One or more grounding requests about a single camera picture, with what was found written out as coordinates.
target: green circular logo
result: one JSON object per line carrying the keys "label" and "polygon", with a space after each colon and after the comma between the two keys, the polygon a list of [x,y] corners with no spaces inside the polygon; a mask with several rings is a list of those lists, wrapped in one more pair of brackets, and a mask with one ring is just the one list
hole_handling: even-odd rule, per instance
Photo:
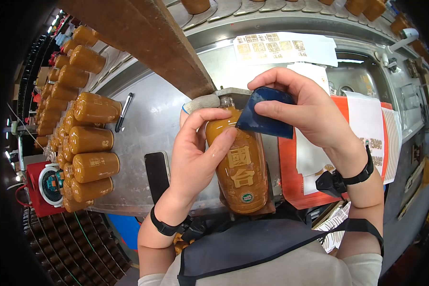
{"label": "green circular logo", "polygon": [[244,193],[241,195],[241,201],[248,204],[254,200],[254,195],[252,193]]}

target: person's right hand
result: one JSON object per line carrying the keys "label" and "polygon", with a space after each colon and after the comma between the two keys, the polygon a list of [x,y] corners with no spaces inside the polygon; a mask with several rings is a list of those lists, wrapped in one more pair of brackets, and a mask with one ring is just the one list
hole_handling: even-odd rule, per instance
{"label": "person's right hand", "polygon": [[367,163],[365,148],[330,96],[317,83],[290,69],[275,67],[248,83],[250,90],[262,86],[287,92],[297,105],[263,101],[254,106],[257,114],[298,128],[311,143],[323,148],[343,177],[356,176],[362,171]]}

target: person's left hand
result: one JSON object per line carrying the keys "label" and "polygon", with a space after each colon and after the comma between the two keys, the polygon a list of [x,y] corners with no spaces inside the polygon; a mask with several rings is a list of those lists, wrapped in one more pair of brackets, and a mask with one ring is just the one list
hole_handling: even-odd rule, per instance
{"label": "person's left hand", "polygon": [[231,112],[221,108],[203,108],[180,117],[181,130],[175,138],[172,176],[169,190],[180,203],[192,204],[210,183],[216,167],[232,146],[237,130],[226,128],[205,152],[207,121],[225,119]]}

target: small fan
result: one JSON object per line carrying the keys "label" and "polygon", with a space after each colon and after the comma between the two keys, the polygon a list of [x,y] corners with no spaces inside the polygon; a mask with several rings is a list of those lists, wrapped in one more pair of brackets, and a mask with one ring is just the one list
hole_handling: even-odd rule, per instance
{"label": "small fan", "polygon": [[62,205],[62,194],[60,193],[60,188],[62,187],[62,180],[59,176],[59,169],[54,166],[57,164],[48,164],[44,168],[40,177],[38,178],[38,186],[40,188],[40,193],[43,199],[54,207],[59,207]]}

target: black pen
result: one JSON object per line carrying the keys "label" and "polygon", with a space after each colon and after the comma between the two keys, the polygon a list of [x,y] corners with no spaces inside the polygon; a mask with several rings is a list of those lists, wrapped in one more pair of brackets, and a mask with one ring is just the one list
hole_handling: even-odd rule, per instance
{"label": "black pen", "polygon": [[119,119],[117,120],[116,126],[114,128],[114,131],[116,133],[118,133],[121,129],[121,126],[122,126],[123,121],[124,121],[124,116],[126,115],[127,108],[130,105],[130,102],[132,101],[132,97],[133,97],[133,93],[129,93],[129,95],[127,96],[127,99],[126,99],[126,103],[124,103],[123,110],[121,111],[121,115],[119,116]]}

